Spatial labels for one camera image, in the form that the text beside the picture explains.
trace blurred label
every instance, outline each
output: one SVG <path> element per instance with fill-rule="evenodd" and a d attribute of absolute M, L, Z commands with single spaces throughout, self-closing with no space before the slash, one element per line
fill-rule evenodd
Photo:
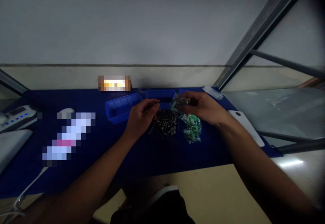
<path fill-rule="evenodd" d="M 130 76 L 98 76 L 99 91 L 130 91 Z"/>

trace hand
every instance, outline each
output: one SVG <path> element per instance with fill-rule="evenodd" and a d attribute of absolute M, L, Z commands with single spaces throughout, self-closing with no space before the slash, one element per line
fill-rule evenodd
<path fill-rule="evenodd" d="M 212 125 L 218 125 L 231 118 L 231 115 L 205 92 L 188 91 L 180 94 L 179 97 L 194 99 L 198 102 L 196 106 L 182 105 L 177 107 L 187 115 L 194 114 Z"/>
<path fill-rule="evenodd" d="M 156 116 L 160 104 L 157 99 L 145 99 L 131 109 L 124 134 L 135 141 L 145 133 Z"/>

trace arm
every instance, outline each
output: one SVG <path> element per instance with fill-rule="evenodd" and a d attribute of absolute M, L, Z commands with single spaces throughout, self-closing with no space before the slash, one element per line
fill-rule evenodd
<path fill-rule="evenodd" d="M 116 171 L 159 109 L 159 100 L 146 99 L 130 112 L 121 138 L 87 169 L 35 223 L 88 223 Z"/>
<path fill-rule="evenodd" d="M 216 126 L 245 186 L 271 222 L 301 222 L 313 216 L 315 209 L 302 191 L 224 108 L 204 92 L 185 92 L 180 96 L 198 101 L 197 106 L 181 109 Z"/>

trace forearm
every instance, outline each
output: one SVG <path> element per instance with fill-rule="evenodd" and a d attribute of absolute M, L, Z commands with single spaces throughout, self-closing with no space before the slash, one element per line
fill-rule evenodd
<path fill-rule="evenodd" d="M 36 223 L 88 223 L 135 140 L 122 135 Z"/>
<path fill-rule="evenodd" d="M 311 213 L 313 206 L 293 181 L 263 152 L 249 133 L 230 116 L 217 125 L 233 156 L 242 179 L 256 183 L 263 191 L 301 213 Z"/>

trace floor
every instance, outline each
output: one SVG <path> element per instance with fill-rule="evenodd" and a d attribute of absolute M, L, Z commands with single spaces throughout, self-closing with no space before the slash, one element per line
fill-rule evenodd
<path fill-rule="evenodd" d="M 283 164 L 303 161 L 300 164 Z M 273 161 L 293 179 L 315 205 L 319 203 L 320 186 L 325 179 L 325 150 L 291 154 Z M 177 185 L 187 211 L 196 224 L 210 223 L 267 223 L 270 221 L 247 191 L 234 165 L 162 175 L 164 182 Z M 25 208 L 38 196 L 26 196 Z M 11 210 L 15 198 L 0 200 L 0 213 Z M 112 214 L 125 200 L 119 191 L 109 202 L 98 209 L 94 217 L 109 223 Z"/>

